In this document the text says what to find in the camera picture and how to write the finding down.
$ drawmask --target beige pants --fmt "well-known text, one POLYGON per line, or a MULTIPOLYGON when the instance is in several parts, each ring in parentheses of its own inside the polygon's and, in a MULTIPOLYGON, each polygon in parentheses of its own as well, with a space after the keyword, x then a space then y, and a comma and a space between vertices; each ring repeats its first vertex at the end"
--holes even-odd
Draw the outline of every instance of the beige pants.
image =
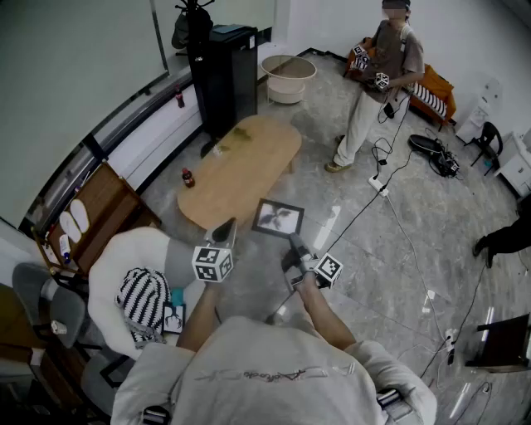
POLYGON ((347 134, 338 147, 338 153, 334 156, 334 162, 342 167, 354 162, 356 152, 367 138, 368 132, 376 120, 380 108, 382 108, 382 104, 365 93, 361 85, 357 89, 348 113, 347 134))

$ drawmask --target white armchair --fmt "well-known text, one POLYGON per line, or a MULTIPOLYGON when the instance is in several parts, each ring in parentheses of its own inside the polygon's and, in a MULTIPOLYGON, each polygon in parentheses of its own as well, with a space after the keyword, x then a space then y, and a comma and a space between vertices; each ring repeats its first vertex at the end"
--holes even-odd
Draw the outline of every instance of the white armchair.
MULTIPOLYGON (((193 248, 152 227, 139 227, 115 235, 89 273, 89 315, 100 329, 105 343, 115 352, 137 359, 142 353, 134 346, 122 310, 114 303, 126 273, 135 267, 150 267, 166 276, 170 289, 184 288, 186 319, 192 314, 205 287, 192 268, 193 248)), ((175 344, 177 335, 164 338, 175 344)))

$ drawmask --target extension cord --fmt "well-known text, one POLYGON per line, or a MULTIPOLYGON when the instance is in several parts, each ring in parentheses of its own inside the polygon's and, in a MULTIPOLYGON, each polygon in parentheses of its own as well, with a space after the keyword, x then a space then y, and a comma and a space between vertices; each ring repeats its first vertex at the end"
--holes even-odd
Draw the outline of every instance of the extension cord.
POLYGON ((380 190, 382 189, 383 187, 383 184, 380 183, 380 180, 378 180, 377 178, 374 178, 374 177, 371 177, 369 180, 368 180, 368 183, 373 186, 373 188, 378 192, 378 194, 382 197, 382 198, 385 198, 388 194, 389 194, 389 191, 385 188, 383 189, 381 192, 380 190))

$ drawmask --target pair of slippers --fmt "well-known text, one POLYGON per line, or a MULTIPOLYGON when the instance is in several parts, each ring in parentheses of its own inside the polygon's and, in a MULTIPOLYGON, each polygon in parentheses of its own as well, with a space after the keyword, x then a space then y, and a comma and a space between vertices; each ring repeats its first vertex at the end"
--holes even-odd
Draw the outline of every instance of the pair of slippers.
POLYGON ((59 216, 59 224, 63 232, 77 243, 81 239, 81 233, 89 230, 89 216, 86 213, 85 205, 79 199, 74 199, 70 205, 70 212, 64 211, 59 216))

